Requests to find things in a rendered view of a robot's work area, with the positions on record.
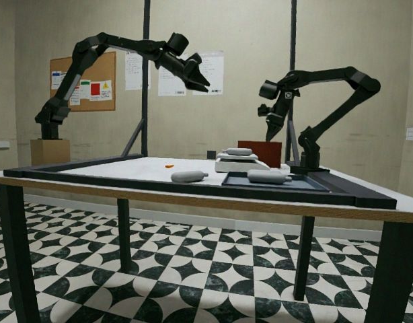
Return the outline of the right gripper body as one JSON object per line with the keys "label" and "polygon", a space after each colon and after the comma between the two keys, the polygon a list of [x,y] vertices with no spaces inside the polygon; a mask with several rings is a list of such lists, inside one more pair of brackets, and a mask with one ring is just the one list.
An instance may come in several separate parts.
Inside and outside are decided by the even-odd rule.
{"label": "right gripper body", "polygon": [[186,65],[182,62],[182,59],[176,59],[171,66],[170,72],[173,74],[173,76],[179,77],[183,82],[184,80],[186,80],[184,82],[184,85],[185,88],[189,90],[193,83],[188,81],[188,78],[189,75],[191,76],[197,65],[198,62],[194,59],[190,59]]}

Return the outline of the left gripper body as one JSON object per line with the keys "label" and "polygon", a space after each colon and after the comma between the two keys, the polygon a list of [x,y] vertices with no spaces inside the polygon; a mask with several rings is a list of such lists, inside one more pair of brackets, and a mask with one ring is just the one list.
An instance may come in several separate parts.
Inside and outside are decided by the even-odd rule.
{"label": "left gripper body", "polygon": [[[281,128],[283,128],[283,122],[285,121],[285,118],[287,116],[287,113],[289,112],[289,108],[290,106],[288,104],[285,104],[283,102],[276,102],[274,104],[275,108],[274,108],[274,114],[273,113],[269,113],[267,114],[266,120],[268,119],[269,122],[272,122],[274,124],[277,124],[279,126],[282,125]],[[279,116],[277,116],[279,115]],[[280,116],[283,116],[280,117]]]}

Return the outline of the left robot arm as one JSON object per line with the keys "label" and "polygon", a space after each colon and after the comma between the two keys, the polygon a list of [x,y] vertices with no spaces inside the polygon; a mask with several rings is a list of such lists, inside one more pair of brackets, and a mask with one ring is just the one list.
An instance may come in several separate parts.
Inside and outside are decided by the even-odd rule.
{"label": "left robot arm", "polygon": [[278,98],[277,102],[283,102],[291,106],[295,96],[301,97],[299,89],[297,88],[304,87],[312,83],[343,80],[345,80],[351,88],[356,91],[351,97],[349,97],[349,99],[347,99],[347,101],[335,109],[335,111],[323,119],[318,125],[313,128],[309,125],[304,131],[301,132],[298,138],[298,143],[303,147],[304,152],[301,152],[300,166],[298,166],[299,168],[309,170],[322,169],[319,168],[319,150],[321,147],[316,143],[316,141],[327,129],[350,112],[356,105],[363,103],[363,101],[366,101],[377,94],[381,89],[381,84],[377,79],[369,77],[367,74],[358,71],[352,66],[348,66],[321,71],[291,70],[286,74],[286,77],[282,78],[277,83],[266,79],[261,86],[259,92],[260,97],[269,100]]}

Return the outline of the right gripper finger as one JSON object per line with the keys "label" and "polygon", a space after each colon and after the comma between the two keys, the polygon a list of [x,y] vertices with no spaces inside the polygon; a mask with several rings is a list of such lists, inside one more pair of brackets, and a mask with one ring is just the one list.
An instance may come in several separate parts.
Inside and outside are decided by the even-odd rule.
{"label": "right gripper finger", "polygon": [[208,93],[208,91],[209,91],[205,86],[199,85],[197,83],[193,83],[190,87],[190,90],[199,91],[199,92],[206,92],[206,93]]}
{"label": "right gripper finger", "polygon": [[211,84],[207,81],[207,79],[202,75],[199,69],[199,65],[195,68],[191,76],[189,77],[189,81],[193,83],[197,83],[200,85],[204,85],[209,87]]}

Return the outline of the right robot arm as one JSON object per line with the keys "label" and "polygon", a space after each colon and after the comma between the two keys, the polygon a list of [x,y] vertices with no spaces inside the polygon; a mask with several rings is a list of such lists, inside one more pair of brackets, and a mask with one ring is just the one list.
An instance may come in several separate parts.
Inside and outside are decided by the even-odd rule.
{"label": "right robot arm", "polygon": [[[41,139],[63,140],[59,139],[57,124],[62,125],[63,120],[67,118],[68,113],[71,111],[68,108],[68,101],[84,71],[91,67],[104,54],[106,49],[115,48],[136,53],[153,61],[157,70],[162,66],[170,72],[172,64],[178,56],[182,55],[188,44],[189,41],[184,35],[176,34],[175,32],[173,32],[167,43],[165,40],[132,40],[105,32],[100,32],[96,36],[91,36],[78,42],[72,53],[71,66],[56,94],[45,103],[34,118],[36,123],[41,124]],[[94,49],[93,46],[98,47]]]}

